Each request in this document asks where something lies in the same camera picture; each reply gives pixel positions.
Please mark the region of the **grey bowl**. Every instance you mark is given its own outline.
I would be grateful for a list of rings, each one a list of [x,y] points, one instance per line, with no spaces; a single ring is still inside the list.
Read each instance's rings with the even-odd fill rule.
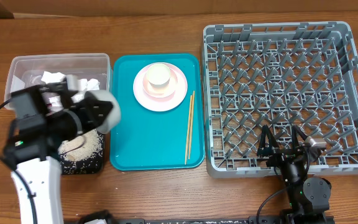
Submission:
[[[121,120],[117,99],[107,90],[91,90],[85,93],[85,105],[89,118],[98,132],[107,134]]]

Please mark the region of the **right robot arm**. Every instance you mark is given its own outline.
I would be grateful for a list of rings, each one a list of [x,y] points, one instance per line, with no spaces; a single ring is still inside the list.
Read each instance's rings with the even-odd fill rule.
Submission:
[[[284,188],[266,198],[258,208],[256,223],[334,223],[327,217],[332,185],[320,177],[309,177],[312,162],[319,159],[326,149],[326,141],[306,135],[299,126],[291,126],[291,147],[280,146],[267,125],[262,126],[257,156],[266,159],[266,166],[280,175]],[[290,208],[278,216],[263,218],[263,207],[274,197],[286,192]]]

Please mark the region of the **white napkin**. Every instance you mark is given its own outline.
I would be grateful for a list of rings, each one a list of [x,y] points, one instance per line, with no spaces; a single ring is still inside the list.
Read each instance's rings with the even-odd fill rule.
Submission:
[[[66,75],[63,73],[60,73],[60,72],[50,73],[50,72],[44,71],[41,81],[44,82],[45,84],[57,83],[57,82],[62,81],[65,77],[66,77]],[[75,94],[74,96],[72,96],[71,99],[73,100],[74,103],[77,103],[84,98],[86,91],[99,90],[99,86],[100,86],[100,82],[95,78],[91,78],[89,80],[86,78],[79,79],[78,80],[79,92],[77,94]],[[48,105],[51,107],[55,107],[55,108],[63,107],[59,96],[49,97],[48,100],[49,100]]]

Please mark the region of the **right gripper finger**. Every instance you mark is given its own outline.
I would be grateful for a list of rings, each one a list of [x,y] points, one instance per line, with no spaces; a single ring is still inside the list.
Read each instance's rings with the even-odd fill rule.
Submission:
[[[300,147],[300,144],[298,142],[298,136],[301,137],[302,140],[307,139],[307,135],[300,129],[300,127],[293,124],[291,126],[291,141],[292,141],[291,148],[292,149],[298,149]]]
[[[258,151],[278,151],[279,144],[267,125],[262,126]]]

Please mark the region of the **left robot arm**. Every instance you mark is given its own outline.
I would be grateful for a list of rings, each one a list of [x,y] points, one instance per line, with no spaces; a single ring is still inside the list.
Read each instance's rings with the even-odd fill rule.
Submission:
[[[36,85],[12,93],[16,118],[3,149],[12,170],[22,223],[63,223],[62,168],[58,149],[89,131],[108,133],[121,120],[115,97],[107,90],[87,91],[74,103],[67,82]]]

